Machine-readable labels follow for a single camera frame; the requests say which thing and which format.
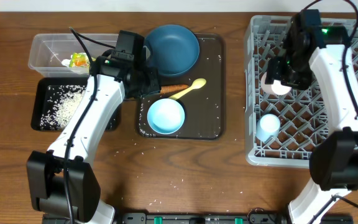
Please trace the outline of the yellow snack wrapper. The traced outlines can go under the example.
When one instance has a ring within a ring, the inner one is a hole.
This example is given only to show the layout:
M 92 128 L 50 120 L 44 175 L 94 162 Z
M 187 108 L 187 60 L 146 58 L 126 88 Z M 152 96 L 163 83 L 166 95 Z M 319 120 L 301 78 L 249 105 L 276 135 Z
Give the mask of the yellow snack wrapper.
M 90 67 L 90 60 L 86 53 L 80 52 L 80 53 L 73 53 L 71 55 L 70 61 L 68 66 L 70 68 L 89 68 Z

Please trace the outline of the white tissue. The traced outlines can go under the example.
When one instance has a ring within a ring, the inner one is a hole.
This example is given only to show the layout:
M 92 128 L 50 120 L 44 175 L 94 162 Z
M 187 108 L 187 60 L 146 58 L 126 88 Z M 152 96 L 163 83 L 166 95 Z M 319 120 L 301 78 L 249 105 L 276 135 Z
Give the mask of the white tissue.
M 71 60 L 70 59 L 64 59 L 62 60 L 61 64 L 64 66 L 64 67 L 67 67 L 67 68 L 71 68 L 72 65 L 71 65 Z

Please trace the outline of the pink plastic cup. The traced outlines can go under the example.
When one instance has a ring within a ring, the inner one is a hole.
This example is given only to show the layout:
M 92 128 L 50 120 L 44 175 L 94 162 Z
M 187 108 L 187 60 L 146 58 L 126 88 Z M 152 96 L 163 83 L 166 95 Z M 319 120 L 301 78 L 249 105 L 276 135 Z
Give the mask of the pink plastic cup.
M 292 87 L 282 85 L 278 80 L 274 80 L 272 84 L 266 84 L 266 77 L 267 73 L 264 73 L 260 80 L 261 88 L 264 93 L 269 95 L 286 95 L 291 91 Z

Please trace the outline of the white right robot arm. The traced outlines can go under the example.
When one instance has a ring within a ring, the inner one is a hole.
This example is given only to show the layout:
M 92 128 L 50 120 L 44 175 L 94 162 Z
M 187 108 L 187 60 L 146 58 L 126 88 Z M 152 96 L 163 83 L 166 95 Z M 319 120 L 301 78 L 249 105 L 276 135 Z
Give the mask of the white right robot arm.
M 358 81 L 350 51 L 353 33 L 326 27 L 316 9 L 295 14 L 284 54 L 268 61 L 265 83 L 306 90 L 319 85 L 328 117 L 328 136 L 312 152 L 310 180 L 288 204 L 288 223 L 319 223 L 337 200 L 358 190 Z

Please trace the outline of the light blue bowl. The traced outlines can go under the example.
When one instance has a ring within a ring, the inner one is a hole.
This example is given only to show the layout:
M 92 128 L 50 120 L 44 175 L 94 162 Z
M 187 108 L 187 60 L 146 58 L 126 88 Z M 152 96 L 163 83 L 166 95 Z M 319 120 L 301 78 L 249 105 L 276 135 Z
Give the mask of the light blue bowl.
M 185 110 L 179 102 L 164 98 L 152 103 L 147 112 L 149 126 L 159 134 L 178 131 L 185 121 Z

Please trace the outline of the light blue plastic cup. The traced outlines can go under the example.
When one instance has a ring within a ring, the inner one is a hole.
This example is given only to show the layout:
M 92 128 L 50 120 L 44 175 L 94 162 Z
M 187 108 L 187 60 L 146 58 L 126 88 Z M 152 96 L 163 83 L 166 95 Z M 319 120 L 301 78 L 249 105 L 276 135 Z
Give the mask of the light blue plastic cup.
M 278 136 L 280 119 L 274 114 L 265 114 L 257 122 L 255 136 L 262 142 Z

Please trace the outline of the orange carrot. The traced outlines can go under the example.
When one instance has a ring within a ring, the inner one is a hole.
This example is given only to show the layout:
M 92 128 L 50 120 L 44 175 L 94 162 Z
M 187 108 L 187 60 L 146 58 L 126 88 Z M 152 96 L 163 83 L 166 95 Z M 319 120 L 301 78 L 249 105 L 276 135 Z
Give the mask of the orange carrot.
M 162 86 L 161 90 L 160 90 L 160 94 L 167 94 L 167 93 L 172 93 L 175 91 L 179 91 L 179 90 L 184 90 L 186 88 L 188 88 L 188 85 L 167 85 L 167 86 Z

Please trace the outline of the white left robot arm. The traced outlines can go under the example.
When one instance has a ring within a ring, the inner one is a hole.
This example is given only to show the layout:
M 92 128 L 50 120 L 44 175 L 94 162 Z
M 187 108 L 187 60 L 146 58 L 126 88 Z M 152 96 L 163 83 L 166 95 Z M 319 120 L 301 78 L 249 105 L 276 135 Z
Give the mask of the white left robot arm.
M 30 201 L 34 210 L 70 223 L 112 223 L 116 211 L 101 200 L 93 172 L 99 142 L 122 102 L 160 92 L 160 80 L 148 56 L 99 56 L 89 72 L 65 129 L 45 152 L 33 151 L 27 160 Z

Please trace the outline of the white rice grains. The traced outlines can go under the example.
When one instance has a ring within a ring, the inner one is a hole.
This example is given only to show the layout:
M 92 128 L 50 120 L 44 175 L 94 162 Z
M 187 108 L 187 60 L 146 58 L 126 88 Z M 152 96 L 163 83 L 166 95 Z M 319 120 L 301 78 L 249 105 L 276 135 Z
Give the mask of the white rice grains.
M 40 129 L 42 131 L 65 129 L 84 93 L 83 85 L 49 85 L 43 102 Z

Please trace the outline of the dark blue plate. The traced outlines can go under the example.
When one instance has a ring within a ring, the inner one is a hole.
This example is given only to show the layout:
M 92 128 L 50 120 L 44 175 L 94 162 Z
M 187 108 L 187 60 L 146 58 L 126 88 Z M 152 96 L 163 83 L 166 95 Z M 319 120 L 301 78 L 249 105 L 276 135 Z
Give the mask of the dark blue plate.
M 195 34 L 186 27 L 167 24 L 152 30 L 145 38 L 147 65 L 163 77 L 179 77 L 189 71 L 200 55 Z

